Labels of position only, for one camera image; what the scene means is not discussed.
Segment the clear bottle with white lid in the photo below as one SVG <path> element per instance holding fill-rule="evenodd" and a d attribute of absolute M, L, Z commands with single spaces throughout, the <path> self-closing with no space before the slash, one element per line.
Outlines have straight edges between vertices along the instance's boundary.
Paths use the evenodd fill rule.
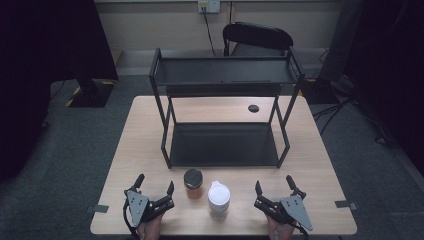
<path fill-rule="evenodd" d="M 217 221 L 225 219 L 231 199 L 229 188 L 219 181 L 213 181 L 207 197 L 210 216 Z"/>

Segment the person's left hand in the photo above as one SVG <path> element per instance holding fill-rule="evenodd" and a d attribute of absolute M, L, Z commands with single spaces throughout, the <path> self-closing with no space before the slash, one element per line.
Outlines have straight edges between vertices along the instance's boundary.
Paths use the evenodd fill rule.
<path fill-rule="evenodd" d="M 156 217 L 148 223 L 141 223 L 136 232 L 140 240 L 159 240 L 163 215 Z"/>

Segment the black stand base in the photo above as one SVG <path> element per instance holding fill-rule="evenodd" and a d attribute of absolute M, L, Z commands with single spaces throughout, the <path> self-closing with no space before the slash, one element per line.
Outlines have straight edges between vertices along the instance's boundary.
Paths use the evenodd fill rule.
<path fill-rule="evenodd" d="M 103 108 L 115 86 L 113 81 L 78 79 L 79 87 L 67 101 L 66 107 Z"/>
<path fill-rule="evenodd" d="M 338 102 L 332 85 L 325 80 L 307 80 L 301 87 L 301 92 L 309 104 L 335 104 Z"/>

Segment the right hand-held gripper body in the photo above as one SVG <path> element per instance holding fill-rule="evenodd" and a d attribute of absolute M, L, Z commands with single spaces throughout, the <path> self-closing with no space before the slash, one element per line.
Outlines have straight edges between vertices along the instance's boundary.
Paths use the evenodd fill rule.
<path fill-rule="evenodd" d="M 300 196 L 289 196 L 272 202 L 264 196 L 258 196 L 254 206 L 280 224 L 291 224 L 294 221 L 309 231 L 313 230 L 303 200 Z"/>

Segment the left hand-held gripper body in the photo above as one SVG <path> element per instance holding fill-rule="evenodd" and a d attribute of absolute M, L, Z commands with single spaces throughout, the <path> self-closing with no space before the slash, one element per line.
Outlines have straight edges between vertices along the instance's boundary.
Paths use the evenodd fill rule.
<path fill-rule="evenodd" d="M 126 190 L 124 203 L 124 221 L 129 228 L 137 228 L 141 223 L 148 223 L 174 207 L 172 198 L 164 196 L 157 201 L 134 190 Z"/>

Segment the amber jar with black lid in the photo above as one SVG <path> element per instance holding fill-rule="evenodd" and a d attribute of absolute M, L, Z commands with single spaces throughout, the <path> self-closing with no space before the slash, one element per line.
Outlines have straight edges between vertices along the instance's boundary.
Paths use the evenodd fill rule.
<path fill-rule="evenodd" d="M 199 199 L 203 195 L 203 175 L 200 170 L 189 169 L 184 174 L 184 185 L 190 199 Z"/>

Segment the black two-tier metal rack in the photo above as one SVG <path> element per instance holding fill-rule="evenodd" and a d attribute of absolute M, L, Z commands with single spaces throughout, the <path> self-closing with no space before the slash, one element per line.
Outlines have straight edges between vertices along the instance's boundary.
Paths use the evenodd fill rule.
<path fill-rule="evenodd" d="M 282 166 L 304 81 L 293 48 L 285 56 L 227 57 L 165 57 L 157 49 L 149 79 L 168 167 Z"/>

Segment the person's right hand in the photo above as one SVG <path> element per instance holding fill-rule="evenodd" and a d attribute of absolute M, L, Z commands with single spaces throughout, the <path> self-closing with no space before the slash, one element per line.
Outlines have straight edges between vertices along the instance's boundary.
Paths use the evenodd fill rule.
<path fill-rule="evenodd" d="M 268 234 L 270 240 L 292 240 L 295 228 L 289 224 L 279 224 L 267 216 Z"/>

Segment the dark curtain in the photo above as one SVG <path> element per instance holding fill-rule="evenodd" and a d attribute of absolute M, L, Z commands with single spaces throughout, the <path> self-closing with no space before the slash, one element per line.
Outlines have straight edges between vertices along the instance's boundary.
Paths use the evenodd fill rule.
<path fill-rule="evenodd" d="M 424 0 L 341 0 L 319 74 L 346 75 L 365 108 L 424 176 Z"/>
<path fill-rule="evenodd" d="M 94 0 L 0 0 L 0 183 L 22 170 L 41 132 L 50 85 L 117 73 Z"/>

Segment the black folding chair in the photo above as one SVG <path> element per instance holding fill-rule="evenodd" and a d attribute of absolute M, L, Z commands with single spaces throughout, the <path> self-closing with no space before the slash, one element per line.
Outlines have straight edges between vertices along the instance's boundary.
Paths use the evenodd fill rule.
<path fill-rule="evenodd" d="M 225 56 L 285 56 L 292 37 L 276 27 L 234 22 L 222 32 Z"/>

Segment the white wall socket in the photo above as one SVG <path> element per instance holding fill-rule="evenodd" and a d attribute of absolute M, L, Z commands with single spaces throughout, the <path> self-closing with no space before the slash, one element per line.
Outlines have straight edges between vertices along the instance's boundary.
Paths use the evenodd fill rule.
<path fill-rule="evenodd" d="M 198 0 L 199 13 L 219 13 L 221 11 L 220 0 Z"/>

